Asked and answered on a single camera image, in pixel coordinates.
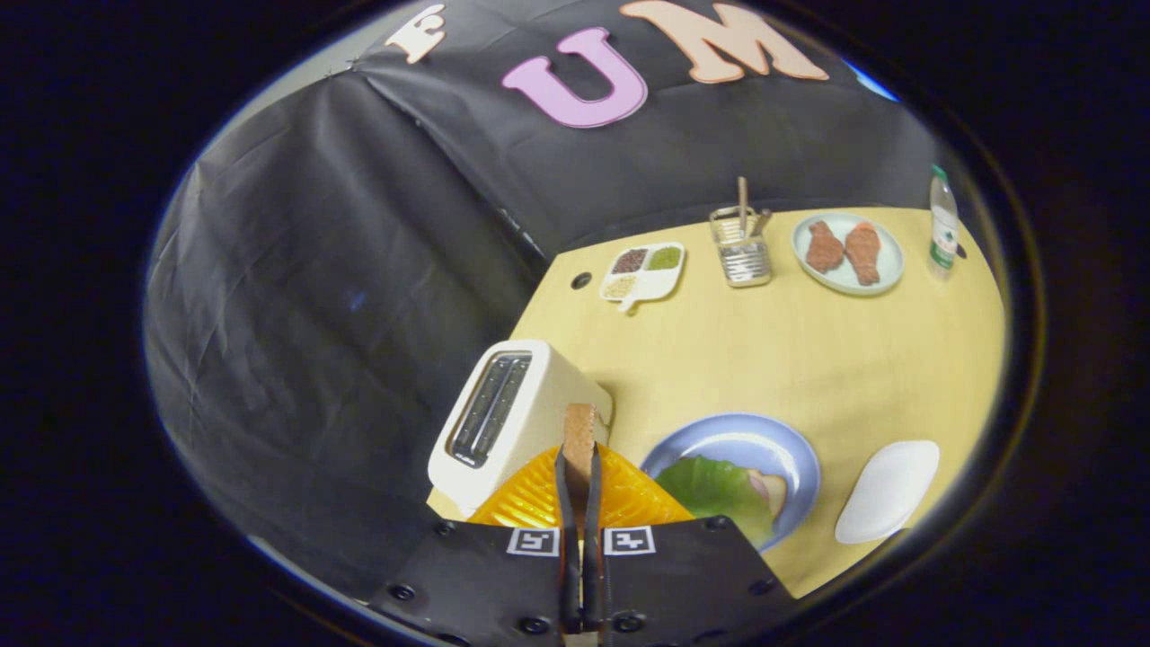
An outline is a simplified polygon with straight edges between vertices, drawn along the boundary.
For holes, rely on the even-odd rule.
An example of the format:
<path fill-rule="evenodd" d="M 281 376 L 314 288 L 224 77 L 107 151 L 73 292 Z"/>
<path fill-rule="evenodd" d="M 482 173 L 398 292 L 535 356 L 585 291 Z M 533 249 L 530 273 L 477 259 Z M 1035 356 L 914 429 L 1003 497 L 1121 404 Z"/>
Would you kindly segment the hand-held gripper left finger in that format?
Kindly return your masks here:
<path fill-rule="evenodd" d="M 562 646 L 578 617 L 578 533 L 559 448 L 543 450 L 481 506 L 428 521 L 368 606 L 425 644 Z"/>

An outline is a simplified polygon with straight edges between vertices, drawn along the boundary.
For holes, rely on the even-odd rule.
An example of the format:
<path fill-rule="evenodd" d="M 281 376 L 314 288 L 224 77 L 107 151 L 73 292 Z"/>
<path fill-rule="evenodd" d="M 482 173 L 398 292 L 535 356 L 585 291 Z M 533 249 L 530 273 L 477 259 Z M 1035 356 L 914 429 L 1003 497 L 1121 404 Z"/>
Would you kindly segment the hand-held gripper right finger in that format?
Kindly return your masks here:
<path fill-rule="evenodd" d="M 796 599 L 735 521 L 657 523 L 656 483 L 595 449 L 582 618 L 601 646 L 756 646 L 793 619 Z"/>

